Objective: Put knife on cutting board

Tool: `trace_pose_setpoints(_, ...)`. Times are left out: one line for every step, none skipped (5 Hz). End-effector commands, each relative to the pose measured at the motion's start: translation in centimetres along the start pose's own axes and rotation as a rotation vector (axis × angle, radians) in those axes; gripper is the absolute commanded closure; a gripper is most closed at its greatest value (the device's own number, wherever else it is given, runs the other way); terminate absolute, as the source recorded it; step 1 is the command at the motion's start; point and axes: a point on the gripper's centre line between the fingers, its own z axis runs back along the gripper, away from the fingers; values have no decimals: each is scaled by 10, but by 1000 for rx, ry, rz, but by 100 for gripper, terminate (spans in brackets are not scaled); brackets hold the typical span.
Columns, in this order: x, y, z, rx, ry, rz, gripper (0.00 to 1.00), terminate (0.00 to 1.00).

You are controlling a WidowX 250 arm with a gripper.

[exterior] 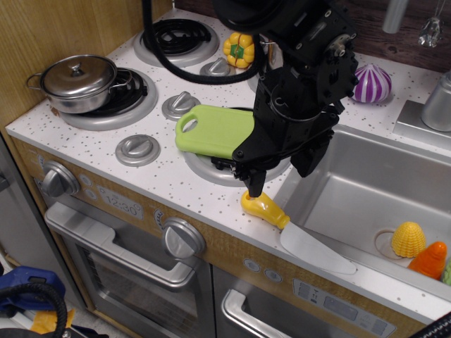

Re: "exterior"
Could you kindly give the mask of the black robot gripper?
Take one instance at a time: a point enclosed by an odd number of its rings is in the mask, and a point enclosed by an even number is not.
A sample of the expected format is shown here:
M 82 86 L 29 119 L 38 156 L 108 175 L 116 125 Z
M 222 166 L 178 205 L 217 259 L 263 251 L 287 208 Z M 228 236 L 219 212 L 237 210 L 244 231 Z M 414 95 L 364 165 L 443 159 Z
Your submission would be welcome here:
M 250 197 L 261 195 L 267 171 L 283 159 L 307 177 L 324 157 L 339 116 L 340 102 L 320 102 L 312 77 L 289 66 L 267 72 L 257 86 L 254 129 L 233 152 L 234 176 L 246 181 Z

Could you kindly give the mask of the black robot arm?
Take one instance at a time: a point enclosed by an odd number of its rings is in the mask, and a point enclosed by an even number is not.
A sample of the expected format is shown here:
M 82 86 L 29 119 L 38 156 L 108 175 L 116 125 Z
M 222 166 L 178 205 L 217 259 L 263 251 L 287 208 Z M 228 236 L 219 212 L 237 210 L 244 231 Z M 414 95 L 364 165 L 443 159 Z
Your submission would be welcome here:
M 258 197 L 267 171 L 283 159 L 306 177 L 323 158 L 341 101 L 357 84 L 357 33 L 347 9 L 334 1 L 215 1 L 213 7 L 225 26 L 264 36 L 283 53 L 283 65 L 260 77 L 254 129 L 233 152 L 235 176 Z

